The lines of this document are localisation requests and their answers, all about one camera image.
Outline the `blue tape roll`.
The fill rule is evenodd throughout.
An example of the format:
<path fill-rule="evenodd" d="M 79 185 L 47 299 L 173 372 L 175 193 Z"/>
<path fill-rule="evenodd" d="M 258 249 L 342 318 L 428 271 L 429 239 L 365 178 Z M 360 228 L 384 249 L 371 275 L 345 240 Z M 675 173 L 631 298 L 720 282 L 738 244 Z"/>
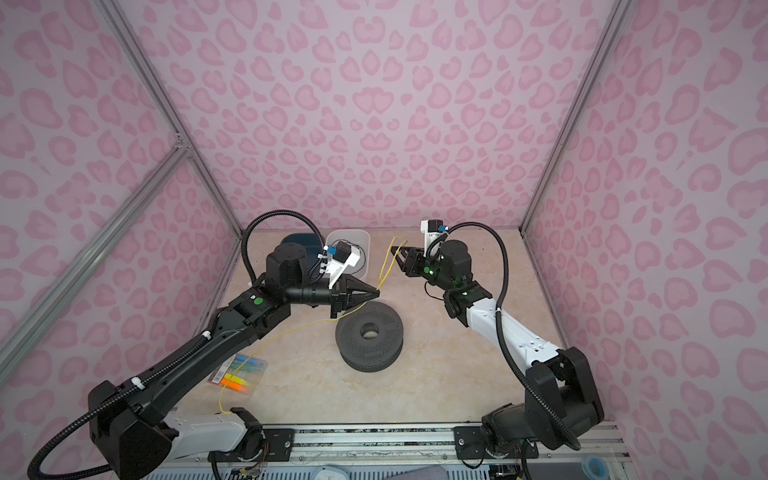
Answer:
<path fill-rule="evenodd" d="M 608 464 L 600 457 L 588 456 L 581 462 L 584 475 L 589 480 L 610 480 L 611 473 Z"/>

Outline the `diagonal aluminium frame bar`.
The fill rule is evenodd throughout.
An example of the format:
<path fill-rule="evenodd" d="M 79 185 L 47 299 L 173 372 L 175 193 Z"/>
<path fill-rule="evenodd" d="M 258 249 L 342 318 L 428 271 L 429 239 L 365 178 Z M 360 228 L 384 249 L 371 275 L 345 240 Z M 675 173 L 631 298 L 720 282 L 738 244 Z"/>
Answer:
<path fill-rule="evenodd" d="M 1 383 L 6 384 L 52 328 L 62 310 L 80 293 L 138 217 L 186 161 L 189 145 L 179 142 L 150 172 L 63 273 L 38 296 L 37 302 L 1 346 Z"/>

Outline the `dark teal plastic bin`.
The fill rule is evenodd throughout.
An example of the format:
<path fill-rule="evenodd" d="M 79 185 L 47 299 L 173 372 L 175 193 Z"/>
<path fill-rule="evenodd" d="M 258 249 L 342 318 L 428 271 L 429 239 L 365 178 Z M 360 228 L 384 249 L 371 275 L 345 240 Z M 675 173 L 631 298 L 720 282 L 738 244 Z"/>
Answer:
<path fill-rule="evenodd" d="M 324 247 L 324 243 L 314 233 L 292 233 L 281 240 L 281 244 L 289 243 L 302 246 L 308 257 L 316 256 Z"/>

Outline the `white plastic bin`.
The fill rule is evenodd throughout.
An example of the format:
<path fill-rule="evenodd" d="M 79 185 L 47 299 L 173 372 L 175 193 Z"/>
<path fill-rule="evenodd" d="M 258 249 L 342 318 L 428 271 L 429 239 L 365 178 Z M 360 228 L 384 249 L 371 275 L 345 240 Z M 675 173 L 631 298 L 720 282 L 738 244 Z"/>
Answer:
<path fill-rule="evenodd" d="M 331 232 L 323 248 L 321 271 L 324 279 L 338 280 L 349 274 L 365 280 L 370 264 L 370 235 L 361 229 Z"/>

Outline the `pack of highlighter markers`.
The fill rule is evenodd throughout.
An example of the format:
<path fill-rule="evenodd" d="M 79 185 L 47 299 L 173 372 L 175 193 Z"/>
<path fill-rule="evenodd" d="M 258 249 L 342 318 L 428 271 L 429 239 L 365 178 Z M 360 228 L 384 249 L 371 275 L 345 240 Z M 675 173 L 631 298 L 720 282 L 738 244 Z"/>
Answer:
<path fill-rule="evenodd" d="M 268 362 L 245 354 L 235 354 L 225 360 L 207 378 L 213 386 L 225 392 L 251 395 L 268 368 Z"/>

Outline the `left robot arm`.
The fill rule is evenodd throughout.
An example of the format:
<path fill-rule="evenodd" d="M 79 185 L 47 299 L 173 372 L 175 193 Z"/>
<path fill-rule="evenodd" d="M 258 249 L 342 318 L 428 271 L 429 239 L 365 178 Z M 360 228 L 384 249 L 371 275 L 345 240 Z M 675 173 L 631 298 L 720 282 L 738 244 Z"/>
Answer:
<path fill-rule="evenodd" d="M 294 305 L 327 305 L 331 317 L 378 298 L 379 291 L 351 274 L 311 282 L 305 248 L 278 245 L 253 285 L 214 314 L 204 332 L 158 364 L 120 385 L 105 381 L 88 395 L 95 411 L 90 438 L 120 479 L 141 479 L 164 461 L 206 453 L 218 462 L 264 455 L 262 426 L 243 407 L 232 415 L 179 422 L 173 407 L 226 360 L 263 339 Z"/>

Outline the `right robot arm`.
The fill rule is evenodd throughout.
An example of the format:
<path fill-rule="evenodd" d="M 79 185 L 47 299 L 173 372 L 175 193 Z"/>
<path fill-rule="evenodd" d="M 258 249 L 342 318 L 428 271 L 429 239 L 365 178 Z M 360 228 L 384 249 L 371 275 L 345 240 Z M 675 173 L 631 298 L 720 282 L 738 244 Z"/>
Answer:
<path fill-rule="evenodd" d="M 465 243 L 447 240 L 430 251 L 393 247 L 391 253 L 406 276 L 439 288 L 448 316 L 499 348 L 521 381 L 522 403 L 499 407 L 481 420 L 487 451 L 517 453 L 530 442 L 580 450 L 580 437 L 605 418 L 586 356 L 543 339 L 503 310 L 474 278 Z"/>

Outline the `dark grey spool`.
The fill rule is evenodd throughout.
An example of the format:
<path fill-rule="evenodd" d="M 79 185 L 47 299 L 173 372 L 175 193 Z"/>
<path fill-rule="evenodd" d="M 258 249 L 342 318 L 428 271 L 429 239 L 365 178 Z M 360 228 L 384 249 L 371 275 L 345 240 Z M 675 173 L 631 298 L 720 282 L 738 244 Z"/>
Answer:
<path fill-rule="evenodd" d="M 344 362 L 363 373 L 387 369 L 400 356 L 404 325 L 391 306 L 369 302 L 338 321 L 335 340 Z"/>

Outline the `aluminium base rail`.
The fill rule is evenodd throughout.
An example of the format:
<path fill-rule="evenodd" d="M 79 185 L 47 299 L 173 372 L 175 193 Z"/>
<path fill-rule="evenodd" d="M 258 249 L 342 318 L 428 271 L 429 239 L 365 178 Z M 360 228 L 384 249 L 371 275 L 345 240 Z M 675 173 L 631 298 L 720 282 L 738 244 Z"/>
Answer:
<path fill-rule="evenodd" d="M 512 479 L 528 470 L 535 479 L 588 479 L 585 457 L 609 466 L 611 479 L 636 479 L 638 473 L 618 427 L 602 423 L 581 439 L 581 449 L 549 450 L 538 442 L 524 452 L 492 455 L 480 444 L 477 423 L 272 424 L 273 444 L 263 462 L 211 465 L 207 454 L 170 460 L 153 479 L 310 479 L 333 470 L 350 479 L 387 479 L 439 467 L 451 479 Z"/>

